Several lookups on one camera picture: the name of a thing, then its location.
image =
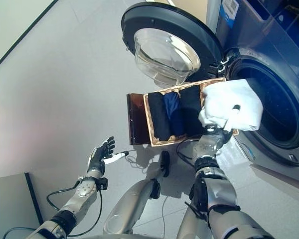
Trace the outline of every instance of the label sticker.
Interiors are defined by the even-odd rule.
[[[225,18],[230,28],[233,28],[239,3],[236,0],[224,0],[220,6],[220,14]]]

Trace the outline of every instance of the cable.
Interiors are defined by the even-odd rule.
[[[195,135],[193,135],[193,136],[191,136],[191,137],[189,137],[189,138],[184,139],[184,140],[183,140],[181,143],[179,143],[179,144],[177,145],[177,147],[176,147],[176,154],[177,154],[177,156],[178,156],[182,161],[184,161],[186,164],[190,165],[190,166],[193,167],[193,168],[194,168],[194,165],[190,162],[190,160],[191,160],[192,158],[186,156],[186,155],[183,154],[183,153],[181,153],[181,152],[179,151],[179,147],[180,147],[184,142],[188,142],[188,141],[190,141],[190,142],[199,141],[199,139],[193,139],[193,138],[195,138],[195,137],[201,137],[201,136],[202,136],[202,134],[195,134]]]
[[[74,238],[74,237],[79,237],[79,236],[82,236],[88,232],[90,232],[94,227],[95,225],[99,222],[99,219],[101,217],[101,213],[102,213],[102,206],[103,206],[103,198],[102,198],[102,193],[101,193],[101,190],[99,191],[100,193],[100,200],[101,200],[101,203],[100,203],[100,212],[99,212],[99,216],[98,218],[96,219],[96,222],[90,227],[90,229],[88,229],[87,231],[83,232],[83,233],[80,233],[80,234],[76,234],[76,235],[68,235],[68,238]]]
[[[146,174],[147,171],[145,171],[145,170],[146,170],[148,167],[142,167],[142,166],[138,165],[138,163],[137,163],[136,161],[131,160],[131,158],[134,159],[134,160],[136,160],[134,156],[131,156],[131,155],[129,155],[129,156],[125,156],[125,160],[131,165],[132,168],[138,168],[138,169],[141,169],[141,170],[142,170],[142,173],[143,173],[143,174]],[[154,161],[154,160],[151,158],[151,159],[149,160],[149,164],[150,164],[150,163],[153,163],[153,161]]]
[[[27,230],[27,231],[35,231],[36,229],[35,228],[24,228],[24,227],[16,227],[16,228],[10,228],[8,231],[5,232],[5,234],[3,235],[3,238],[2,239],[5,239],[6,236],[14,231],[14,230]]]
[[[161,207],[161,218],[163,219],[163,239],[165,239],[165,218],[164,218],[163,210],[164,210],[164,206],[165,206],[167,199],[168,199],[168,196],[166,196],[166,198],[163,202],[163,206]]]
[[[58,191],[55,191],[53,193],[50,193],[48,196],[46,196],[46,200],[51,205],[51,207],[53,207],[55,210],[59,211],[60,209],[50,201],[49,197],[52,196],[52,195],[54,195],[54,194],[64,193],[64,192],[67,192],[67,191],[71,191],[71,190],[75,189],[79,185],[79,183],[80,183],[80,181],[78,180],[78,181],[76,181],[76,183],[74,184],[74,186],[71,187],[71,188],[66,188],[66,189],[62,189],[62,190],[58,190]]]

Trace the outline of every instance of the grey wall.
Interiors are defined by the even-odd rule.
[[[0,0],[0,58],[52,0]]]
[[[30,172],[44,219],[55,213],[46,195],[85,173],[93,147],[113,135],[116,152],[133,149],[126,94],[158,89],[122,42],[128,5],[60,0],[0,65],[0,177]],[[145,160],[156,154],[148,148]],[[122,193],[145,178],[124,159],[109,165],[106,176],[110,190],[98,232]],[[70,195],[53,200],[61,206]],[[98,210],[96,202],[78,233],[94,223]]]
[[[24,174],[0,178],[0,239],[10,228],[38,226],[39,222]],[[13,231],[7,238],[23,239],[30,233]]]

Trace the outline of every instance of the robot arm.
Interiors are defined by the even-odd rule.
[[[65,239],[82,221],[90,206],[97,198],[99,190],[106,190],[107,178],[105,164],[114,162],[128,152],[112,155],[114,138],[110,137],[100,147],[94,148],[89,158],[88,170],[84,177],[79,177],[80,184],[72,198],[54,215],[31,233],[27,239]]]
[[[206,126],[193,148],[196,180],[190,193],[194,209],[206,214],[215,239],[247,239],[273,237],[237,205],[236,191],[216,161],[216,152],[225,144],[232,131]]]

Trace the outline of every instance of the white fingertip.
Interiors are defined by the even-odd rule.
[[[124,153],[117,153],[117,154],[114,154],[113,157],[111,158],[106,158],[104,159],[104,163],[105,164],[109,164],[109,163],[113,163],[121,158],[125,157],[125,154]]]
[[[239,113],[239,109],[232,109],[229,117],[226,121],[226,124],[224,126],[224,130],[226,130],[227,132],[230,132],[231,129],[233,128],[233,124],[235,123],[236,119],[237,119],[237,115]]]

